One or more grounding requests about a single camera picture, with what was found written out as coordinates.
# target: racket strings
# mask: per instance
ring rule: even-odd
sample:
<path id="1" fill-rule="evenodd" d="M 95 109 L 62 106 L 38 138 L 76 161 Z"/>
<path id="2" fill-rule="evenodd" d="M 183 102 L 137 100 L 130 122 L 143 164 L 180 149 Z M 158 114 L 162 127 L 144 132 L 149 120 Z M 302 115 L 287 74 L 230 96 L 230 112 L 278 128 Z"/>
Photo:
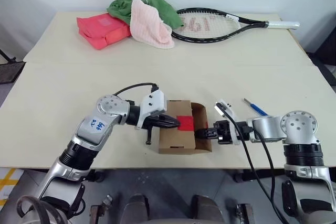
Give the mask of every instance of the racket strings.
<path id="1" fill-rule="evenodd" d="M 179 15 L 184 26 L 174 32 L 185 37 L 216 38 L 241 28 L 237 20 L 209 11 L 189 11 Z"/>

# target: cable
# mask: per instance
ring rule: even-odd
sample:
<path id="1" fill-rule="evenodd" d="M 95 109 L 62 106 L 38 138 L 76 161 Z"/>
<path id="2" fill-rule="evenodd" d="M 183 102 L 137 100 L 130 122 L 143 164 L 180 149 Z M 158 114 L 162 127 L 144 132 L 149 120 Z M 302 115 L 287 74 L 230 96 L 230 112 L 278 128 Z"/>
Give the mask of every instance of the cable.
<path id="1" fill-rule="evenodd" d="M 81 198 L 80 202 L 82 202 L 83 207 L 82 207 L 82 209 L 79 212 L 75 213 L 73 216 L 78 216 L 78 215 L 80 215 L 80 214 L 82 214 L 84 212 L 85 207 L 86 207 L 85 201 Z"/>
<path id="2" fill-rule="evenodd" d="M 56 220 L 57 224 L 66 224 L 61 214 L 57 211 L 57 209 L 45 201 L 40 201 L 42 205 L 46 208 L 46 210 L 53 216 L 53 218 Z"/>
<path id="3" fill-rule="evenodd" d="M 42 205 L 39 199 L 33 197 L 33 196 L 22 196 L 16 203 L 16 212 L 17 214 L 22 218 L 25 213 L 22 211 L 22 203 L 24 201 L 28 201 L 29 203 L 32 204 L 34 209 L 36 210 L 39 218 L 40 218 L 40 223 L 41 224 L 50 224 L 50 219 L 47 213 L 46 208 Z"/>
<path id="4" fill-rule="evenodd" d="M 275 192 L 275 173 L 274 173 L 274 165 L 273 165 L 273 161 L 271 158 L 271 155 L 269 154 L 268 148 L 266 146 L 265 143 L 265 138 L 264 136 L 257 131 L 256 129 L 253 129 L 255 134 L 260 138 L 260 141 L 264 147 L 264 150 L 266 152 L 267 158 L 268 158 L 268 162 L 269 162 L 269 166 L 270 166 L 270 170 L 271 170 L 271 178 L 272 178 L 272 186 L 271 186 L 271 200 L 272 202 L 274 202 L 274 192 Z"/>
<path id="5" fill-rule="evenodd" d="M 261 189 L 263 190 L 264 194 L 266 195 L 266 197 L 268 198 L 268 200 L 271 202 L 272 204 L 272 207 L 274 209 L 274 212 L 276 213 L 277 217 L 279 218 L 279 220 L 284 223 L 284 224 L 289 224 L 288 221 L 285 219 L 285 217 L 282 215 L 282 213 L 280 212 L 280 210 L 277 208 L 277 206 L 275 205 L 274 201 L 271 199 L 271 197 L 268 195 L 268 193 L 266 192 L 266 189 L 264 187 L 264 185 L 262 184 L 262 182 L 260 181 L 260 178 L 256 172 L 256 170 L 254 169 L 254 166 L 253 166 L 253 163 L 252 163 L 252 160 L 251 160 L 251 157 L 250 157 L 250 154 L 248 152 L 248 149 L 247 149 L 247 146 L 246 146 L 246 143 L 245 141 L 243 140 L 243 134 L 242 134 L 242 131 L 240 130 L 239 126 L 237 125 L 237 123 L 232 119 L 232 117 L 225 111 L 225 108 L 220 104 L 220 103 L 217 103 L 216 106 L 223 112 L 223 114 L 233 123 L 233 125 L 235 126 L 237 132 L 238 132 L 238 135 L 240 137 L 240 139 L 242 139 L 242 144 L 243 144 L 243 147 L 244 147 L 244 150 L 245 150 L 245 153 L 246 153 L 246 157 L 247 157 L 247 160 L 250 164 L 250 167 L 251 167 L 251 170 L 253 172 L 253 174 L 255 175 L 257 181 L 258 181 L 258 184 L 259 186 L 261 187 Z"/>
<path id="6" fill-rule="evenodd" d="M 158 85 L 156 85 L 155 83 L 144 82 L 144 83 L 138 83 L 138 84 L 134 84 L 134 85 L 128 86 L 128 87 L 126 87 L 126 88 L 124 88 L 122 90 L 119 90 L 118 92 L 114 93 L 113 95 L 118 95 L 121 92 L 124 92 L 124 91 L 129 90 L 129 89 L 133 89 L 135 87 L 140 87 L 140 86 L 152 86 L 152 92 L 154 92 L 155 90 L 159 89 Z"/>

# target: table surface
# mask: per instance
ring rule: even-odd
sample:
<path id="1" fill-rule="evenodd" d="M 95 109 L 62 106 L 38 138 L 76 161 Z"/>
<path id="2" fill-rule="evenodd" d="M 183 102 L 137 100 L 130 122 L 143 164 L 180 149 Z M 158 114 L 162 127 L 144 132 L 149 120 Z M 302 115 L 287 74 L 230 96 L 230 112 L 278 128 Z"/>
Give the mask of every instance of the table surface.
<path id="1" fill-rule="evenodd" d="M 73 27 L 76 16 L 93 14 L 58 13 L 25 58 L 28 63 L 0 108 L 0 166 L 50 167 L 98 97 L 147 81 L 158 83 L 168 99 L 205 105 L 209 125 L 222 119 L 213 108 L 219 98 L 233 105 L 240 120 L 258 116 L 243 102 L 244 97 L 271 115 L 311 112 L 319 122 L 317 137 L 325 164 L 336 166 L 336 94 L 289 31 L 252 29 L 210 45 L 175 41 L 171 50 L 155 49 L 130 38 L 96 51 Z M 139 103 L 148 92 L 140 87 L 122 97 Z M 158 129 L 152 137 L 153 144 L 145 145 L 145 130 L 117 125 L 92 167 L 249 167 L 242 146 L 218 145 L 213 140 L 212 153 L 163 155 L 157 153 Z M 282 167 L 282 144 L 268 147 L 275 167 Z M 255 167 L 268 167 L 260 144 L 248 143 L 248 148 Z"/>

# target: handwritten label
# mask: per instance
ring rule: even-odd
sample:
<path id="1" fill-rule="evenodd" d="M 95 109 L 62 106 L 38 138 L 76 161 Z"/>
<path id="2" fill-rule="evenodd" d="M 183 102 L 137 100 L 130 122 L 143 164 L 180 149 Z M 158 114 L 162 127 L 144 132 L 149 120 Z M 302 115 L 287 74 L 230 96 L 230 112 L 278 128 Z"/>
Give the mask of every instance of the handwritten label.
<path id="1" fill-rule="evenodd" d="M 94 116 L 89 121 L 89 132 L 90 133 L 100 133 L 104 131 L 104 128 L 106 127 L 106 122 L 102 119 Z"/>

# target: black racket frame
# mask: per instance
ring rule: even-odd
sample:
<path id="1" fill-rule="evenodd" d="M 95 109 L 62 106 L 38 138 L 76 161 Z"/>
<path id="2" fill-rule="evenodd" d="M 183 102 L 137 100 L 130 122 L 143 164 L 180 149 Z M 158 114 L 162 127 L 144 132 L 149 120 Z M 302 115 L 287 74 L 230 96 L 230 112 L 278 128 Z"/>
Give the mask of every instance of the black racket frame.
<path id="1" fill-rule="evenodd" d="M 248 26 L 242 27 L 241 29 L 238 29 L 234 31 L 233 33 L 227 34 L 225 36 L 220 36 L 216 38 L 206 38 L 206 39 L 200 39 L 200 38 L 193 38 L 193 37 L 186 37 L 182 36 L 180 34 L 175 33 L 174 31 L 172 32 L 172 37 L 185 41 L 185 42 L 191 42 L 191 43 L 214 43 L 214 42 L 219 42 L 228 38 L 231 38 L 232 36 L 235 36 L 242 31 L 246 31 L 252 28 L 266 28 L 268 26 L 267 21 L 258 21 L 258 20 L 253 20 L 253 19 L 248 19 L 248 18 L 242 18 L 234 14 L 222 12 L 221 10 L 216 10 L 216 9 L 210 9 L 210 8 L 200 8 L 200 7 L 194 7 L 194 8 L 185 8 L 178 10 L 178 14 L 182 13 L 188 13 L 188 12 L 207 12 L 207 13 L 213 13 L 213 14 L 219 14 L 226 16 L 227 14 L 238 17 L 240 23 L 247 24 Z"/>

